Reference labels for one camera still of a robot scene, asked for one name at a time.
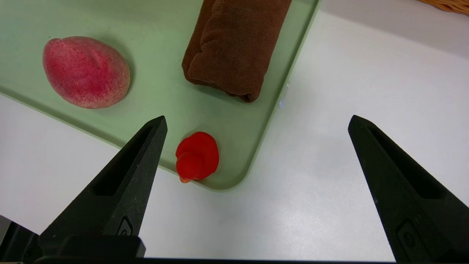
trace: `rolled towel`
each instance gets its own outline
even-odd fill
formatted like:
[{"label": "rolled towel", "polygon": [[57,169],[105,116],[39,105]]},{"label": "rolled towel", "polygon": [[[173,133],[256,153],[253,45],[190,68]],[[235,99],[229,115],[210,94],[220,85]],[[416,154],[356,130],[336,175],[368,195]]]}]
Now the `rolled towel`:
[{"label": "rolled towel", "polygon": [[261,92],[291,0],[204,0],[182,68],[185,78],[253,102]]}]

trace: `peach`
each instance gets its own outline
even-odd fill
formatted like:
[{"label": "peach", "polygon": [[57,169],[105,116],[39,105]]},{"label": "peach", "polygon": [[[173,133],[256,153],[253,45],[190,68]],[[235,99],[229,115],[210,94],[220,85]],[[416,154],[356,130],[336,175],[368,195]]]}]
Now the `peach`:
[{"label": "peach", "polygon": [[42,64],[52,88],[83,108],[112,106],[129,90],[130,70],[113,47],[88,37],[51,39]]}]

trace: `white table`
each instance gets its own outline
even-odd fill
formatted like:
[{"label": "white table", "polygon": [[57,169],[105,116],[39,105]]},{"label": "white table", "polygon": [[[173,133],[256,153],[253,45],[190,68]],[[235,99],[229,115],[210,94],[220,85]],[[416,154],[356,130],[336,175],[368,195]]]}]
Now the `white table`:
[{"label": "white table", "polygon": [[[324,0],[249,177],[213,193],[159,170],[146,256],[393,260],[347,125],[373,121],[469,204],[467,32],[413,0]],[[0,128],[0,214],[37,233],[117,153],[1,96]]]}]

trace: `green tray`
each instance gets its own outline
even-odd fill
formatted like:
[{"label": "green tray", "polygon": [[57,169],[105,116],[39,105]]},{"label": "green tray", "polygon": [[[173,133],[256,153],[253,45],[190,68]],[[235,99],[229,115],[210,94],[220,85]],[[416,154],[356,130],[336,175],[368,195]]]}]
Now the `green tray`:
[{"label": "green tray", "polygon": [[[184,79],[181,61],[201,0],[0,0],[0,93],[121,148],[148,120],[164,115],[160,167],[175,173],[179,142],[210,133],[218,170],[197,182],[226,190],[249,173],[313,19],[318,0],[293,0],[257,101],[246,104]],[[51,88],[42,67],[49,39],[88,36],[115,47],[131,70],[118,104],[82,109]]]}]

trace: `toy duck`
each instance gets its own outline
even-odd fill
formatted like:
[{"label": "toy duck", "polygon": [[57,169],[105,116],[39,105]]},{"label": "toy duck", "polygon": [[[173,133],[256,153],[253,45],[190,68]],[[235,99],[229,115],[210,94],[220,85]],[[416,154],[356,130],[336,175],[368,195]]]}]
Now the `toy duck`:
[{"label": "toy duck", "polygon": [[202,180],[218,168],[217,142],[205,132],[195,132],[181,141],[176,158],[176,171],[182,183]]}]

